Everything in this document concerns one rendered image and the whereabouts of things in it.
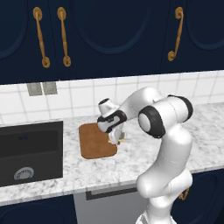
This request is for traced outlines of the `navy base cupboard door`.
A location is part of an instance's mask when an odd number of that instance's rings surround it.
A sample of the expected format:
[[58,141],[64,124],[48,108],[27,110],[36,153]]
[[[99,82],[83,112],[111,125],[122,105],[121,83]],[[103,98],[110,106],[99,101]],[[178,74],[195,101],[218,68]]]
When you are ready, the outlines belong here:
[[224,169],[194,173],[185,199],[173,203],[172,218],[177,224],[206,224],[223,186]]
[[72,195],[0,206],[0,224],[78,224]]

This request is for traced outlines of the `brown wooden cutting board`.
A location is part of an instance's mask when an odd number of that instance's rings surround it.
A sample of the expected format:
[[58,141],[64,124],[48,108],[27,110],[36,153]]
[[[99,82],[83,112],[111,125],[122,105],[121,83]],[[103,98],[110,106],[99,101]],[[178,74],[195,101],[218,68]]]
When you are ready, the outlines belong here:
[[117,146],[109,143],[109,136],[99,130],[97,123],[86,123],[79,127],[80,154],[85,159],[112,157]]

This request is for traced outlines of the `grey dishwasher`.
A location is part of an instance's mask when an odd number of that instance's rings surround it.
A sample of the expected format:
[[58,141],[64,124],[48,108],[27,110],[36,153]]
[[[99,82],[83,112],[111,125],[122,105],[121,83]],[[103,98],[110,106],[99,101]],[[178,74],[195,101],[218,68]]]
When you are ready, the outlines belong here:
[[[108,189],[91,191],[92,194],[112,192]],[[101,199],[86,200],[86,192],[74,195],[75,212],[78,224],[136,224],[137,218],[147,205],[136,192]]]

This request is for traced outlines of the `black sink basin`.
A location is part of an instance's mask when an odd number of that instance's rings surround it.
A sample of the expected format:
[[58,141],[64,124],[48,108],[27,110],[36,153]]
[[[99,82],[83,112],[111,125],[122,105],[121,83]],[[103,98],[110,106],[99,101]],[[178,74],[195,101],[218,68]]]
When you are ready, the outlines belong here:
[[0,127],[0,187],[62,177],[62,121]]

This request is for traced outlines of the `navy wall cupboard door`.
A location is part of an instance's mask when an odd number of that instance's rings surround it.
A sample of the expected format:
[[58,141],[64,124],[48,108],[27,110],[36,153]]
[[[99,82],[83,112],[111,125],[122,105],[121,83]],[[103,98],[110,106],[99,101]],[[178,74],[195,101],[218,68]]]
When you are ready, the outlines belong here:
[[[59,78],[63,81],[157,74],[170,0],[48,0]],[[66,10],[67,53],[61,24]]]
[[[184,11],[182,35],[174,61],[167,58],[175,49],[179,19]],[[171,0],[164,40],[161,73],[224,70],[224,0]]]
[[[34,7],[42,10],[40,26],[45,55],[42,66]],[[57,80],[52,25],[47,0],[0,0],[0,85]]]

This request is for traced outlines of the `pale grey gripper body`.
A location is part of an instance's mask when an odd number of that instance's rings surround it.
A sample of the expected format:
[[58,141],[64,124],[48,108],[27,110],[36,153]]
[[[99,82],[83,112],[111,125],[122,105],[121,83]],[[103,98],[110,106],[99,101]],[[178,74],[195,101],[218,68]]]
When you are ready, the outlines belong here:
[[117,144],[122,132],[123,132],[123,124],[120,124],[120,125],[114,127],[111,130],[111,132],[108,134],[108,141],[111,144]]

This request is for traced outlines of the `grey wall socket plate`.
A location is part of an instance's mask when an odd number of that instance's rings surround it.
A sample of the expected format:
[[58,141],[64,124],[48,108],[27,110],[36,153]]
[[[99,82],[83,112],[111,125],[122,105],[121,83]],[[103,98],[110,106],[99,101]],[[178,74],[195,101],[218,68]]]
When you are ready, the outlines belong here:
[[56,95],[57,92],[57,85],[55,81],[51,82],[43,82],[42,83],[44,94],[45,95]]
[[43,94],[42,87],[39,82],[27,83],[26,86],[29,96],[38,96]]

